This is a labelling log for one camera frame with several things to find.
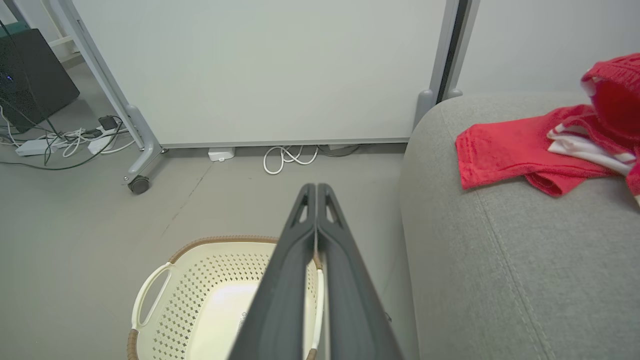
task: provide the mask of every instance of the white wall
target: white wall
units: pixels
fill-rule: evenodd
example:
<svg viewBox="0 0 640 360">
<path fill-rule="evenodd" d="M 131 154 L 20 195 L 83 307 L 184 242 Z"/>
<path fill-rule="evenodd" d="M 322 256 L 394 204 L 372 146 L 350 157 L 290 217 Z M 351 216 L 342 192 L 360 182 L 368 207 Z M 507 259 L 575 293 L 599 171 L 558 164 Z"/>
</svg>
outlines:
<svg viewBox="0 0 640 360">
<path fill-rule="evenodd" d="M 581 91 L 596 61 L 640 52 L 640 0 L 481 0 L 463 94 Z"/>
</svg>

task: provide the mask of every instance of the concrete floor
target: concrete floor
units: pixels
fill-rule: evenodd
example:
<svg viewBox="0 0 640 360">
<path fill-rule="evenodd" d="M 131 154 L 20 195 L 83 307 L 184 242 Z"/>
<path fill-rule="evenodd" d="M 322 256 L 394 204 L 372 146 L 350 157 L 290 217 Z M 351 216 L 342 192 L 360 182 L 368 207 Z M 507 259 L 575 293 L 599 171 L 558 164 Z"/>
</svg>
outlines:
<svg viewBox="0 0 640 360">
<path fill-rule="evenodd" d="M 69 74 L 81 97 L 52 117 L 54 125 L 98 126 L 111 105 L 86 64 Z M 154 162 L 152 187 L 142 195 L 121 182 L 139 154 L 135 145 L 64 171 L 0 165 L 0 358 L 124 359 L 135 296 L 177 249 L 204 236 L 278 236 L 300 187 L 328 183 L 405 357 L 418 359 L 397 196 L 404 146 L 319 155 L 311 165 L 286 164 L 277 176 L 262 169 L 265 151 L 238 148 L 234 159 L 211 163 L 205 149 L 171 150 Z M 88 155 L 63 159 L 60 151 L 49 166 Z M 0 160 L 42 164 L 42 157 L 20 158 L 9 146 L 1 147 Z"/>
</svg>

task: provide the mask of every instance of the red and white garment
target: red and white garment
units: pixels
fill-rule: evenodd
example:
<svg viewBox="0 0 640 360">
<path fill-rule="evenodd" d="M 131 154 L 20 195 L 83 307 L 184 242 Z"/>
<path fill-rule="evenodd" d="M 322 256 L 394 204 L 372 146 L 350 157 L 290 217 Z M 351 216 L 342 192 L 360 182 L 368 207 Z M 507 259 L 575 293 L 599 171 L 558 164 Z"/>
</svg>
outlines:
<svg viewBox="0 0 640 360">
<path fill-rule="evenodd" d="M 596 63 L 582 77 L 593 105 L 576 106 L 551 129 L 548 151 L 584 159 L 627 178 L 640 204 L 640 54 Z"/>
</svg>

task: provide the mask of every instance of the cable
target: cable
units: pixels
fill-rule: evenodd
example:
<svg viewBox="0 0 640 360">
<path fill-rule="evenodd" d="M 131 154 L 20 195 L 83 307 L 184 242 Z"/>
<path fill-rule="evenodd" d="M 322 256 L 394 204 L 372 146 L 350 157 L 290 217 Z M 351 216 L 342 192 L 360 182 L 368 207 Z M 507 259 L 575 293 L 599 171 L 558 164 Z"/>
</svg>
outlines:
<svg viewBox="0 0 640 360">
<path fill-rule="evenodd" d="M 51 145 L 53 145 L 54 142 L 56 142 L 56 140 L 59 138 L 58 135 L 56 135 L 55 138 L 53 138 L 53 140 L 51 140 L 51 142 L 49 142 L 49 137 L 46 138 L 47 141 L 47 148 L 44 151 L 44 166 L 47 166 L 47 163 L 49 162 L 49 159 L 51 159 Z"/>
<path fill-rule="evenodd" d="M 15 53 L 18 55 L 18 59 L 20 59 L 20 62 L 22 63 L 22 72 L 24 73 L 24 77 L 27 79 L 27 87 L 29 88 L 29 92 L 31 93 L 31 96 L 33 98 L 33 103 L 35 104 L 36 109 L 38 110 L 40 115 L 47 121 L 49 126 L 51 126 L 51 130 L 53 130 L 54 133 L 57 133 L 56 128 L 53 126 L 53 124 L 51 124 L 51 121 L 49 120 L 49 117 L 44 115 L 44 112 L 42 111 L 42 109 L 40 108 L 40 105 L 38 104 L 38 101 L 36 100 L 36 95 L 33 93 L 33 87 L 31 86 L 31 80 L 29 79 L 29 74 L 27 73 L 27 68 L 26 68 L 27 66 L 24 63 L 24 59 L 22 58 L 22 55 L 20 54 L 20 51 L 18 50 L 18 45 L 15 43 L 15 40 L 13 39 L 13 35 L 11 35 L 11 33 L 6 28 L 6 26 L 4 25 L 2 20 L 0 20 L 0 26 L 2 26 L 2 29 L 6 33 L 6 36 L 8 36 L 9 40 L 11 40 L 11 43 L 13 44 L 13 48 L 15 49 Z"/>
<path fill-rule="evenodd" d="M 95 138 L 86 138 L 83 136 L 83 134 L 85 134 L 87 132 L 86 129 L 84 128 L 79 128 L 78 130 L 75 131 L 69 131 L 68 133 L 63 133 L 62 135 L 56 135 L 53 133 L 47 134 L 46 138 L 47 138 L 47 143 L 49 143 L 49 139 L 54 139 L 53 142 L 49 143 L 49 149 L 51 147 L 57 147 L 57 148 L 62 148 L 64 147 L 65 150 L 62 152 L 62 156 L 64 158 L 68 158 L 69 156 L 73 155 L 76 153 L 78 147 L 80 146 L 80 144 L 82 143 L 86 143 L 86 142 L 94 142 L 96 140 L 100 140 L 101 138 L 104 138 L 105 136 L 118 136 L 118 134 L 120 133 L 127 133 L 128 130 L 121 130 L 118 131 L 116 133 L 102 133 L 99 136 L 96 136 Z M 64 138 L 64 140 L 60 141 L 60 142 L 56 142 L 57 139 L 59 139 L 60 137 Z"/>
<path fill-rule="evenodd" d="M 304 145 L 300 146 L 300 150 L 298 151 L 298 155 L 293 156 L 293 154 L 291 154 L 289 152 L 289 148 L 291 148 L 291 146 L 287 146 L 287 147 L 282 147 L 282 146 L 274 146 L 272 148 L 270 148 L 267 153 L 264 155 L 264 158 L 262 159 L 262 166 L 264 167 L 264 171 L 266 171 L 267 173 L 271 174 L 271 175 L 276 175 L 279 174 L 282 169 L 284 168 L 284 163 L 292 163 L 292 162 L 297 162 L 300 165 L 309 165 L 312 162 L 314 162 L 314 160 L 316 159 L 316 156 L 318 155 L 318 146 L 316 146 L 316 152 L 314 153 L 314 157 L 311 158 L 311 160 L 309 160 L 308 162 L 304 163 L 300 160 L 298 160 L 298 158 L 300 157 L 300 154 L 302 153 L 302 148 L 304 147 Z M 277 171 L 270 171 L 267 168 L 267 155 L 269 155 L 269 153 L 275 149 L 280 149 L 280 168 Z M 285 159 L 284 154 L 289 155 L 289 157 L 291 159 Z"/>
<path fill-rule="evenodd" d="M 120 131 L 120 127 L 122 127 L 122 123 L 120 123 L 120 125 L 118 125 L 118 129 L 116 130 L 116 133 Z M 24 167 L 30 167 L 30 168 L 37 168 L 40 170 L 66 170 L 66 169 L 70 169 L 70 168 L 74 168 L 74 167 L 78 167 L 80 165 L 84 165 L 86 163 L 88 163 L 89 161 L 91 161 L 92 159 L 94 159 L 96 156 L 100 155 L 100 153 L 106 149 L 109 145 L 111 145 L 111 143 L 113 142 L 113 140 L 115 139 L 115 136 L 112 137 L 109 142 L 107 143 L 107 145 L 105 145 L 102 150 L 100 150 L 99 152 L 96 152 L 94 155 L 91 156 L 91 158 L 88 158 L 87 160 L 82 161 L 81 163 L 69 166 L 69 167 L 61 167 L 61 168 L 48 168 L 48 167 L 37 167 L 35 165 L 30 165 L 30 164 L 25 164 L 25 163 L 10 163 L 7 161 L 0 161 L 0 164 L 7 164 L 7 165 L 22 165 Z"/>
<path fill-rule="evenodd" d="M 136 142 L 135 140 L 133 140 L 132 142 L 128 143 L 127 145 L 120 147 L 118 149 L 115 150 L 109 150 L 109 151 L 102 151 L 101 154 L 106 155 L 106 154 L 113 154 L 114 152 L 118 152 L 120 150 L 124 150 L 126 148 L 128 148 L 132 143 Z"/>
<path fill-rule="evenodd" d="M 267 173 L 269 173 L 269 174 L 271 174 L 271 175 L 277 175 L 277 174 L 279 174 L 279 173 L 282 171 L 282 169 L 284 168 L 284 163 L 292 163 L 292 162 L 294 162 L 294 161 L 295 161 L 295 162 L 299 163 L 300 165 L 309 165 L 309 164 L 311 164 L 311 163 L 312 163 L 312 162 L 314 162 L 314 160 L 316 159 L 316 156 L 318 155 L 318 150 L 320 150 L 323 154 L 325 154 L 325 155 L 327 155 L 327 156 L 331 156 L 332 158 L 341 158 L 341 157 L 343 157 L 343 156 L 347 156 L 347 155 L 351 155 L 351 154 L 353 154 L 353 153 L 354 153 L 354 152 L 356 152 L 356 151 L 357 151 L 361 146 L 362 146 L 362 144 L 358 144 L 358 145 L 350 145 L 350 146 L 347 146 L 347 147 L 346 147 L 346 148 L 348 148 L 348 147 L 353 147 L 353 149 L 351 149 L 350 151 L 345 152 L 344 154 L 335 154 L 335 153 L 333 153 L 333 152 L 329 152 L 329 151 L 326 151 L 326 150 L 322 150 L 322 148 L 320 147 L 320 145 L 316 145 L 316 151 L 315 151 L 315 153 L 314 153 L 313 158 L 311 158 L 311 160 L 309 160 L 309 161 L 308 161 L 308 162 L 306 162 L 306 163 L 304 163 L 304 162 L 302 162 L 302 161 L 298 160 L 298 158 L 300 157 L 300 154 L 302 153 L 302 148 L 304 147 L 304 145 L 301 145 L 301 146 L 300 146 L 300 149 L 298 150 L 298 154 L 297 154 L 297 155 L 295 155 L 295 156 L 293 156 L 293 154 L 291 154 L 291 153 L 289 152 L 289 149 L 291 148 L 291 146 L 287 146 L 287 147 L 274 146 L 274 147 L 270 148 L 270 149 L 267 151 L 267 153 L 264 155 L 264 157 L 262 158 L 262 166 L 264 167 L 264 171 L 266 171 Z M 269 153 L 270 153 L 271 151 L 273 151 L 273 150 L 275 150 L 275 149 L 280 149 L 280 168 L 279 168 L 278 170 L 276 170 L 276 171 L 270 171 L 270 170 L 267 168 L 267 156 L 269 155 Z M 290 159 L 286 159 L 286 158 L 285 158 L 285 154 L 286 154 L 286 155 L 289 155 Z"/>
<path fill-rule="evenodd" d="M 347 155 L 351 155 L 351 154 L 353 154 L 353 153 L 354 153 L 354 152 L 356 152 L 356 151 L 360 148 L 360 146 L 362 146 L 362 145 L 351 145 L 351 146 L 355 146 L 355 147 L 354 147 L 353 149 L 351 149 L 350 151 L 345 152 L 344 154 L 335 154 L 335 153 L 333 153 L 333 152 L 328 152 L 328 151 L 326 151 L 326 150 L 322 150 L 322 148 L 320 147 L 320 145 L 318 145 L 318 149 L 320 149 L 320 151 L 321 151 L 323 154 L 325 154 L 325 155 L 327 155 L 327 156 L 330 156 L 330 157 L 332 157 L 332 158 L 341 158 L 341 157 L 343 157 L 343 156 L 347 156 Z"/>
</svg>

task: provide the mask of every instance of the white cable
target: white cable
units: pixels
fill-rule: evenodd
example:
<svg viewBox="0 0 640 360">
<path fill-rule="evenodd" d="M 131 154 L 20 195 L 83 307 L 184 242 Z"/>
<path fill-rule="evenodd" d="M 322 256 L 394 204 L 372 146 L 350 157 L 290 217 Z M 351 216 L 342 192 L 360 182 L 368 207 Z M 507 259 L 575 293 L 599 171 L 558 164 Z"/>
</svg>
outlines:
<svg viewBox="0 0 640 360">
<path fill-rule="evenodd" d="M 115 150 L 109 150 L 109 151 L 102 151 L 101 154 L 105 155 L 105 154 L 113 154 L 114 152 L 118 152 L 120 150 L 124 150 L 126 148 L 128 148 L 132 143 L 136 142 L 135 140 L 133 140 L 132 142 L 128 143 L 127 145 L 117 148 Z"/>
<path fill-rule="evenodd" d="M 318 155 L 318 146 L 316 146 L 316 152 L 314 153 L 314 157 L 311 158 L 311 160 L 309 160 L 308 162 L 302 162 L 300 160 L 298 160 L 298 158 L 300 157 L 300 154 L 302 153 L 302 148 L 304 147 L 304 145 L 300 146 L 300 150 L 298 151 L 298 155 L 293 156 L 293 154 L 291 154 L 289 152 L 289 148 L 291 148 L 291 146 L 287 146 L 287 147 L 282 147 L 282 146 L 274 146 L 272 148 L 270 148 L 267 153 L 264 155 L 264 158 L 262 159 L 262 166 L 264 167 L 264 171 L 266 171 L 267 173 L 271 174 L 271 175 L 276 175 L 279 174 L 282 171 L 282 168 L 284 168 L 284 163 L 292 163 L 293 161 L 299 163 L 300 165 L 309 165 L 312 162 L 314 162 L 314 160 L 316 159 L 316 156 Z M 280 149 L 280 168 L 277 171 L 270 171 L 267 168 L 267 155 L 269 155 L 269 153 L 275 149 Z M 290 159 L 285 159 L 284 155 L 289 155 Z"/>
<path fill-rule="evenodd" d="M 7 120 L 6 117 L 4 117 L 4 108 L 2 107 L 2 105 L 0 105 L 0 115 L 2 115 L 2 118 L 4 119 L 4 121 L 6 121 L 6 133 L 9 134 L 9 138 L 11 138 L 11 142 L 16 147 L 20 147 L 20 145 L 18 145 L 18 143 L 15 142 L 15 140 L 13 139 L 13 135 L 11 135 L 11 124 L 9 123 L 9 120 Z"/>
<path fill-rule="evenodd" d="M 118 134 L 120 134 L 121 132 L 128 132 L 128 130 L 119 131 Z M 62 156 L 64 158 L 68 158 L 69 156 L 71 156 L 71 155 L 76 153 L 76 151 L 78 150 L 78 147 L 80 146 L 80 144 L 86 143 L 86 142 L 94 142 L 96 140 L 104 138 L 105 136 L 114 135 L 112 133 L 102 132 L 102 134 L 100 134 L 100 136 L 96 136 L 95 138 L 85 138 L 83 136 L 83 134 L 85 134 L 85 133 L 86 133 L 86 129 L 81 127 L 78 130 L 69 131 L 68 133 L 64 133 L 62 135 L 49 133 L 49 134 L 40 136 L 38 139 L 46 138 L 47 139 L 47 143 L 49 143 L 49 139 L 55 139 L 51 143 L 51 147 L 57 147 L 59 149 L 62 148 L 62 147 L 66 147 L 66 149 L 62 152 Z M 111 152 L 106 152 L 105 151 L 105 152 L 103 152 L 103 154 L 111 154 Z"/>
</svg>

